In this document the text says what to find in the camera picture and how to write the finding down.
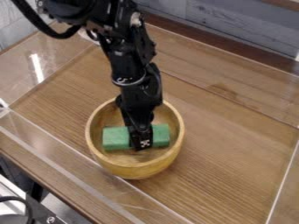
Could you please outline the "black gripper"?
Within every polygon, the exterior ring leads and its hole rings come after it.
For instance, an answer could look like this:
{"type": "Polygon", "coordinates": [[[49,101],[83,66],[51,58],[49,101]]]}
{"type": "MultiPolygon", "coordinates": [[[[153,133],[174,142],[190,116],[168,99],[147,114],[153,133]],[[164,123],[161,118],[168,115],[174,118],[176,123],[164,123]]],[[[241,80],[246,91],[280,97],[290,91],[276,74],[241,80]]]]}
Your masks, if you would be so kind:
{"type": "Polygon", "coordinates": [[[164,103],[164,85],[160,73],[147,73],[141,79],[115,78],[121,87],[117,105],[129,127],[130,145],[137,151],[154,146],[154,110],[164,103]]]}

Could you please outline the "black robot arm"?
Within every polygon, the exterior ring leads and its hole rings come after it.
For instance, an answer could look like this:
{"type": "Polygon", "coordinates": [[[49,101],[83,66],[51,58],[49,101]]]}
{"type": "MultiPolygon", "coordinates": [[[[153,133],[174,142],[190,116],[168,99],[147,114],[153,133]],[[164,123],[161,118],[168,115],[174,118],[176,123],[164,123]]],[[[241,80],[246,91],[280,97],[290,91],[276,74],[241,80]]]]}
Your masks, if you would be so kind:
{"type": "Polygon", "coordinates": [[[143,12],[134,0],[13,0],[33,25],[55,39],[79,30],[99,42],[111,65],[113,83],[121,88],[117,106],[126,124],[127,146],[138,151],[155,146],[155,108],[164,104],[161,71],[154,63],[143,12]]]}

